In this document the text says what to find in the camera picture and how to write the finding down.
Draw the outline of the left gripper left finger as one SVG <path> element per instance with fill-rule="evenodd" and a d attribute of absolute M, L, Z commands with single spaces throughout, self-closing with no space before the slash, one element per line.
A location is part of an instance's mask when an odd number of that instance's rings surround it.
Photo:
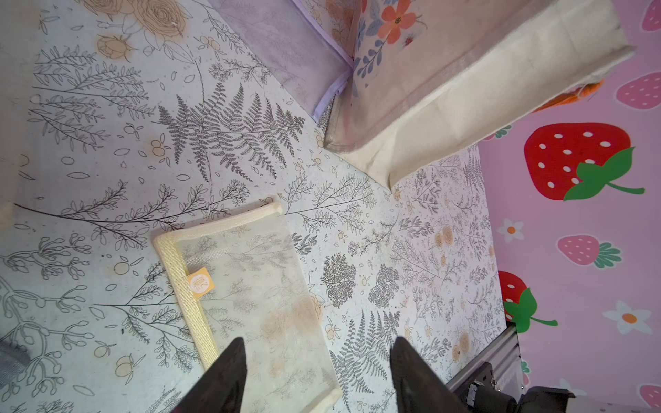
<path fill-rule="evenodd" d="M 236 337 L 172 413 L 239 413 L 247 380 L 243 337 Z"/>

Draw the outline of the grey mesh pouch left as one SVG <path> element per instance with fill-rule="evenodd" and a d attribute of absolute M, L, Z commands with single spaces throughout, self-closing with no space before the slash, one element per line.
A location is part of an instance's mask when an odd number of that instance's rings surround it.
<path fill-rule="evenodd" d="M 10 342 L 1 342 L 0 351 L 0 386 L 4 387 L 28 367 L 30 356 L 22 345 Z"/>

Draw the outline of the yellow-trim mesh pouch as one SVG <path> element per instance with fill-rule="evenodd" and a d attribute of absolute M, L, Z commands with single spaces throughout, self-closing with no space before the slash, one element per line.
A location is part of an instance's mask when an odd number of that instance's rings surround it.
<path fill-rule="evenodd" d="M 281 203 L 162 234 L 154 247 L 206 370 L 242 339 L 244 412 L 327 412 L 342 391 Z"/>

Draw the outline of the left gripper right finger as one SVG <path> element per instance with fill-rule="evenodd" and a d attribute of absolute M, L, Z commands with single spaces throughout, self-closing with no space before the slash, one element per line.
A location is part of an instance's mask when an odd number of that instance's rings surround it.
<path fill-rule="evenodd" d="M 404 337 L 394 341 L 390 367 L 399 413 L 468 412 Z"/>

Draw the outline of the purple mesh pouch back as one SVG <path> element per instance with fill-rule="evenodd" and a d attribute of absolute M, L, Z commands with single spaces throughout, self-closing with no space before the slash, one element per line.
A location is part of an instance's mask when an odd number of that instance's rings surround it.
<path fill-rule="evenodd" d="M 212 1 L 287 92 L 318 122 L 349 82 L 352 60 L 300 1 Z"/>

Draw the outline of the beige canvas bag orange handles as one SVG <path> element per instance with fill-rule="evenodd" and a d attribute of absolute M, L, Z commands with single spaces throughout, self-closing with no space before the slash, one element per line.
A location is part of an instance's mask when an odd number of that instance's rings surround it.
<path fill-rule="evenodd" d="M 325 148 L 386 188 L 634 53 L 611 1 L 359 1 L 351 35 Z"/>

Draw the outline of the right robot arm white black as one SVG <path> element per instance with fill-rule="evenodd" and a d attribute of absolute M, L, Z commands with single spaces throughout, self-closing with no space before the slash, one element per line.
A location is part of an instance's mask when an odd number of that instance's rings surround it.
<path fill-rule="evenodd" d="M 469 412 L 566 412 L 575 395 L 552 387 L 533 387 L 519 399 L 498 390 L 492 364 L 483 362 L 463 380 L 451 380 L 449 388 Z"/>

